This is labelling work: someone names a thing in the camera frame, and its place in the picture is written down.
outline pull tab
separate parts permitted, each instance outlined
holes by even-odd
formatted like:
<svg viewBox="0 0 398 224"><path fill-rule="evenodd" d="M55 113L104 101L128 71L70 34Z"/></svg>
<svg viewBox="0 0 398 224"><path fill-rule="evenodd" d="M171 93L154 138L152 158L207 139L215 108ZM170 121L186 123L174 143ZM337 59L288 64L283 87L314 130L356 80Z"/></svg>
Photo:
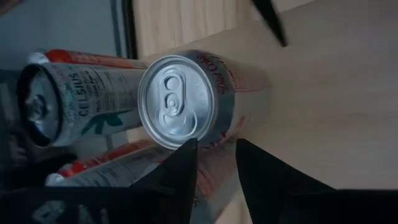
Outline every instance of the pull tab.
<svg viewBox="0 0 398 224"><path fill-rule="evenodd" d="M185 101L183 79L176 73L168 73L159 86L161 110L170 117L178 116L184 108Z"/></svg>

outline white wall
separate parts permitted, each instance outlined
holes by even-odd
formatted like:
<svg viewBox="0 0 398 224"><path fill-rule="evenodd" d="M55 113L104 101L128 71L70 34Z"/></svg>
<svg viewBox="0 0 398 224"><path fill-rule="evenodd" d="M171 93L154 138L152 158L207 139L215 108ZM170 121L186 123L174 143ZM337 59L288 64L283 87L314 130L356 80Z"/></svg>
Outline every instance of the white wall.
<svg viewBox="0 0 398 224"><path fill-rule="evenodd" d="M27 0L0 17L0 68L38 48L116 55L111 0Z"/></svg>

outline wooden surface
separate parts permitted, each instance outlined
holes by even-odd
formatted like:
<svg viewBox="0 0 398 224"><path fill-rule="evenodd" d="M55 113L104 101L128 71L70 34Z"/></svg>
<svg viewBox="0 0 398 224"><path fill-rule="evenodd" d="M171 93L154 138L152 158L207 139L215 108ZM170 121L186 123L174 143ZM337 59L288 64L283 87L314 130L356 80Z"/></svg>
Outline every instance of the wooden surface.
<svg viewBox="0 0 398 224"><path fill-rule="evenodd" d="M173 50L266 71L271 114L242 137L332 187L398 189L397 11L396 1L319 0L282 14L284 49L253 22Z"/></svg>
<svg viewBox="0 0 398 224"><path fill-rule="evenodd" d="M280 11L313 0L274 1ZM258 19L250 0L133 0L141 57Z"/></svg>

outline white can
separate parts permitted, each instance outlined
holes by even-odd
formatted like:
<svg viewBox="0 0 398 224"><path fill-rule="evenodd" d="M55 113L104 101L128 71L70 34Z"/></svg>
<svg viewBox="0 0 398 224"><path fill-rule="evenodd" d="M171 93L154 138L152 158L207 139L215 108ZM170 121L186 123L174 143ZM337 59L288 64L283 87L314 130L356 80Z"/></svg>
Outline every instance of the white can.
<svg viewBox="0 0 398 224"><path fill-rule="evenodd" d="M154 62L138 90L142 123L160 145L190 138L214 147L264 119L269 88L263 71L208 52L188 50Z"/></svg>

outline green leaf graphic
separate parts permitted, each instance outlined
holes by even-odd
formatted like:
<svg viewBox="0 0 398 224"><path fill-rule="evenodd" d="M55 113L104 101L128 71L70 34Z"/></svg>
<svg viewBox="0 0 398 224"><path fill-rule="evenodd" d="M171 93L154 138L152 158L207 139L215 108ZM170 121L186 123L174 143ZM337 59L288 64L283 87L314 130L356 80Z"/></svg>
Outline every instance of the green leaf graphic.
<svg viewBox="0 0 398 224"><path fill-rule="evenodd" d="M129 112L129 110L96 115L91 118L86 126L81 130L81 135L85 135L94 126L94 133L102 134L105 122L112 127L123 125L123 122L118 115L127 112Z"/></svg>

